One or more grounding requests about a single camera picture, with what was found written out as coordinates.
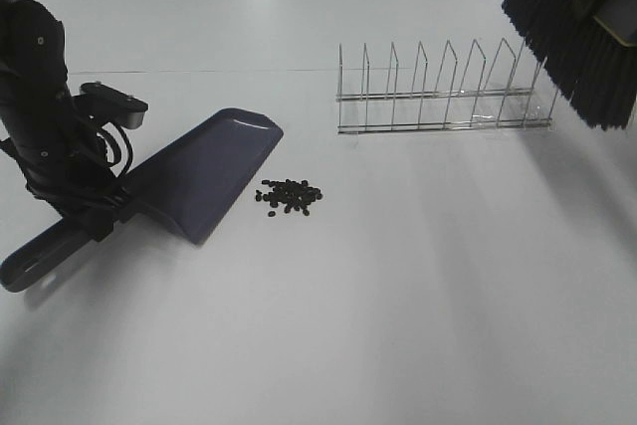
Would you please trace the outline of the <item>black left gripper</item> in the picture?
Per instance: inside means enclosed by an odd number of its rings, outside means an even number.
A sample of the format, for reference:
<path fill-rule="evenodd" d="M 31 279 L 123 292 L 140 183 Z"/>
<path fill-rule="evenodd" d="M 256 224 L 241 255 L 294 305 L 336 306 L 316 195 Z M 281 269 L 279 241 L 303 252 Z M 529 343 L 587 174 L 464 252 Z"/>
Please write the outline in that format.
<path fill-rule="evenodd" d="M 19 149 L 19 168 L 27 190 L 49 203 L 92 240 L 102 241 L 114 230 L 124 205 L 121 175 L 111 168 L 122 160 L 114 138 L 90 135 L 69 143 Z"/>

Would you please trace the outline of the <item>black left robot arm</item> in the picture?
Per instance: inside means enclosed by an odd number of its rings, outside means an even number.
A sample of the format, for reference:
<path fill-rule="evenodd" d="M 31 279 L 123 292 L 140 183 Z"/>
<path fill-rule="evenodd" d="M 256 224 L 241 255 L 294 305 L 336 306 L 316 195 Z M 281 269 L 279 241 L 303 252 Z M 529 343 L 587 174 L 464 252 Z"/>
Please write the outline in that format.
<path fill-rule="evenodd" d="M 36 199 L 96 241 L 127 198 L 132 146 L 117 110 L 71 94 L 60 20 L 36 0 L 1 0 L 1 148 Z"/>

